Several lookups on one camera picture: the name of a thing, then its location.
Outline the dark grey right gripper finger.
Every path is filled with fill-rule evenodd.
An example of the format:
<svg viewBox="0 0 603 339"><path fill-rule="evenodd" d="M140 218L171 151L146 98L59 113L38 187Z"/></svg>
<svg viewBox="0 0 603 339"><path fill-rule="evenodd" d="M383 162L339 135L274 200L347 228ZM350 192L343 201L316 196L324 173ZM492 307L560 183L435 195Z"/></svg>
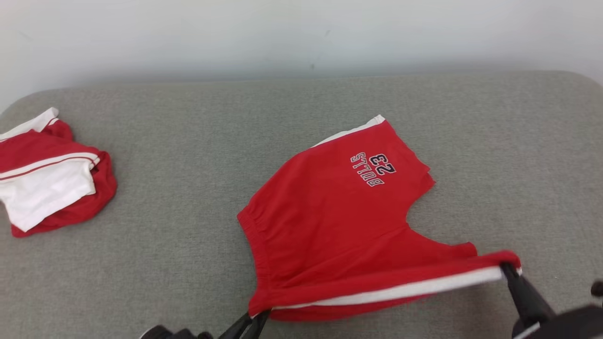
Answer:
<svg viewBox="0 0 603 339"><path fill-rule="evenodd" d="M510 262L500 264L500 268L523 326L548 322L556 317L556 312L540 292Z"/></svg>

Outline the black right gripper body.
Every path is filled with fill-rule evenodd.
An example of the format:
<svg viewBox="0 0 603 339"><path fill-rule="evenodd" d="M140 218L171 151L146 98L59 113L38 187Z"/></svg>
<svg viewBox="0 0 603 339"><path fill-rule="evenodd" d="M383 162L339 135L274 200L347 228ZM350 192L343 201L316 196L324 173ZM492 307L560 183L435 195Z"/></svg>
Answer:
<svg viewBox="0 0 603 339"><path fill-rule="evenodd" d="M601 339L603 309L596 305L579 307L524 328L515 324L513 339Z"/></svg>

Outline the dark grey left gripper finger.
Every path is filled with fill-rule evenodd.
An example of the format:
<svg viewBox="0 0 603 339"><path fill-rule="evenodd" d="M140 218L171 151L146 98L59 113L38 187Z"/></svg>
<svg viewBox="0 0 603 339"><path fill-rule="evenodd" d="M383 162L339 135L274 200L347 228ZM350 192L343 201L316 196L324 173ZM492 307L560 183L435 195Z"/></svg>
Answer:
<svg viewBox="0 0 603 339"><path fill-rule="evenodd" d="M253 317L248 317L245 322L242 339L258 339L263 331L263 328L269 319L271 309L262 311Z"/></svg>
<svg viewBox="0 0 603 339"><path fill-rule="evenodd" d="M254 318L243 314L234 324L224 331L220 339L253 339L255 336Z"/></svg>

